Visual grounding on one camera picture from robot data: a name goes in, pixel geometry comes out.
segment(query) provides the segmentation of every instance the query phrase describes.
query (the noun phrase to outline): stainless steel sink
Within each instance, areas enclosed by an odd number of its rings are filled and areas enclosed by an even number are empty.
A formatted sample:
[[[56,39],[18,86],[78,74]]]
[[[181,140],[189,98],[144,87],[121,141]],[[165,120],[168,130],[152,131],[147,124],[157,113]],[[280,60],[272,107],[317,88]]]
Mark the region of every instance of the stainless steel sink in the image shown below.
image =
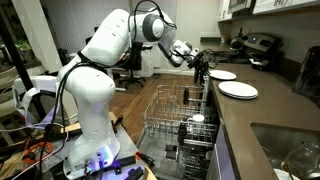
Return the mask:
[[[302,141],[320,145],[320,132],[317,131],[259,123],[252,123],[251,128],[273,168],[281,169],[288,153],[297,149]]]

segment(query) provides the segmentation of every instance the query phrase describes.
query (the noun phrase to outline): kitchen counter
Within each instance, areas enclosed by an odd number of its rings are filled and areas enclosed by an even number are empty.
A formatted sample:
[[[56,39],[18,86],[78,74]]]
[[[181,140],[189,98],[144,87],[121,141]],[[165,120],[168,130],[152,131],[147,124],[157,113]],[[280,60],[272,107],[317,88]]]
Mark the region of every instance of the kitchen counter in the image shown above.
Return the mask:
[[[215,100],[226,131],[232,165],[239,179],[277,179],[250,125],[262,123],[319,131],[320,109],[309,99],[291,91],[292,84],[275,73],[258,71],[251,65],[219,64],[216,69],[237,75],[236,81],[255,87],[259,96],[239,100],[220,93],[212,80]]]

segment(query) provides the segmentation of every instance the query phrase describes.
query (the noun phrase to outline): dishwasher rack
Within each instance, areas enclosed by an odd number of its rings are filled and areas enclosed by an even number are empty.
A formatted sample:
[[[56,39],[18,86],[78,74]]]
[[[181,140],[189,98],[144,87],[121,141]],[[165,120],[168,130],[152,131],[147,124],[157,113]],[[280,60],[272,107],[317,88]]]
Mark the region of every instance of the dishwasher rack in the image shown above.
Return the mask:
[[[144,131],[151,138],[213,147],[218,125],[214,110],[207,107],[207,87],[160,85],[143,113]],[[191,121],[195,114],[202,123]]]

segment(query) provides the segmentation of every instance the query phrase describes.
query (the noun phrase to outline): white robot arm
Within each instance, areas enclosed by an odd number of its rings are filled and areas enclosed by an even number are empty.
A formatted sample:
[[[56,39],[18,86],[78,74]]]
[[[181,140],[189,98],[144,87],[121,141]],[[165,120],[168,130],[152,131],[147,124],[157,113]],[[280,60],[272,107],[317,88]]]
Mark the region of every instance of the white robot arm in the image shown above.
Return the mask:
[[[64,173],[68,179],[110,166],[120,150],[108,108],[115,84],[101,67],[114,66],[130,47],[131,39],[134,42],[158,42],[160,50],[174,67],[184,61],[192,64],[199,50],[192,51],[187,42],[174,41],[175,31],[170,18],[159,9],[131,17],[124,10],[114,10],[87,46],[59,71],[56,82],[74,96],[82,130],[64,161]]]

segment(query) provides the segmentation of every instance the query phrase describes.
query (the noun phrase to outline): white plate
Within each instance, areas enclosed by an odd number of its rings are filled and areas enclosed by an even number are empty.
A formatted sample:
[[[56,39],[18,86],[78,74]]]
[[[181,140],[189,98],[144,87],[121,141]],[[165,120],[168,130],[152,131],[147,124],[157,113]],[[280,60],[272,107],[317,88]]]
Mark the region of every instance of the white plate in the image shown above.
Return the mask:
[[[288,172],[280,170],[280,169],[273,169],[276,172],[279,180],[291,180],[290,175]],[[294,180],[299,180],[296,176],[292,175]]]
[[[256,88],[237,81],[225,81],[219,84],[219,89],[227,94],[236,97],[257,97],[258,91]]]
[[[203,122],[204,121],[204,116],[201,115],[201,114],[195,114],[195,115],[192,116],[192,119],[195,122]]]
[[[220,92],[222,92],[223,94],[225,94],[227,96],[237,98],[237,99],[254,99],[254,98],[258,97],[258,95],[255,95],[255,96],[235,96],[235,95],[226,93],[226,92],[222,91],[221,89],[220,89]]]
[[[220,80],[234,80],[237,78],[237,76],[231,72],[228,71],[222,71],[222,70],[211,70],[210,76],[216,79]]]

